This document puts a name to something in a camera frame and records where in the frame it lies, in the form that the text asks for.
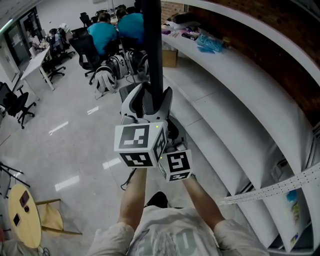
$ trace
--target white wall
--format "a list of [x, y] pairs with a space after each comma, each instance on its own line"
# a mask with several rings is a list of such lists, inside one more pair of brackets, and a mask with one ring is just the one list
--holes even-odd
[[[113, 0], [114, 7], [135, 5], [135, 0]], [[36, 6], [42, 29], [49, 33], [50, 29], [66, 23], [71, 30], [82, 28], [80, 13], [87, 13], [89, 18], [96, 15], [96, 11], [107, 9], [108, 2], [93, 4], [93, 0], [44, 0]]]

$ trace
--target door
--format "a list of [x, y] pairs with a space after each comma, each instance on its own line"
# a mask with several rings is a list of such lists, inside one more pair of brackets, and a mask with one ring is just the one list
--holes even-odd
[[29, 49], [27, 49], [28, 44], [17, 22], [5, 33], [5, 39], [16, 65], [23, 72], [28, 66], [30, 55]]
[[6, 42], [0, 42], [0, 65], [2, 66], [8, 80], [13, 82], [16, 76], [20, 73], [19, 70], [14, 68], [14, 63], [12, 63], [9, 50], [7, 49]]

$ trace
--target plastic bag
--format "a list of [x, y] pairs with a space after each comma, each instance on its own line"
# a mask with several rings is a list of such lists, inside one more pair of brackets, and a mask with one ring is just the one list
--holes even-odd
[[215, 40], [215, 39], [211, 39], [208, 36], [204, 35], [204, 34], [200, 34], [199, 37], [196, 40], [196, 43], [203, 47], [206, 48], [208, 50], [211, 51], [215, 51], [218, 53], [222, 52], [222, 43]]
[[197, 47], [198, 50], [202, 53], [209, 53], [209, 54], [215, 54], [215, 51], [214, 50], [211, 50], [209, 48], [205, 48], [205, 47], [202, 47], [202, 46], [198, 46]]

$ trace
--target teal shirt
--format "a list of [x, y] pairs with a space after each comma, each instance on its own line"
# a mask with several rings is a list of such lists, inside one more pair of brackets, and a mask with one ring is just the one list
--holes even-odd
[[88, 27], [88, 33], [93, 37], [93, 43], [99, 55], [105, 55], [104, 47], [117, 38], [114, 25], [98, 22]]
[[144, 16], [141, 13], [131, 13], [124, 16], [118, 22], [119, 36], [124, 38], [136, 38], [137, 44], [144, 43]]

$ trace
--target person in teal shirt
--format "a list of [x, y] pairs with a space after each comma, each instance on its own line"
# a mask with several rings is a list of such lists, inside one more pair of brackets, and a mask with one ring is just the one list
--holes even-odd
[[144, 44], [144, 16], [141, 13], [127, 14], [126, 10], [116, 11], [118, 19], [119, 36], [124, 38], [136, 39], [137, 45]]
[[117, 39], [117, 30], [114, 25], [110, 24], [111, 17], [108, 13], [99, 15], [99, 22], [88, 27], [88, 33], [93, 37], [93, 43], [96, 51], [100, 56], [106, 54], [105, 47]]

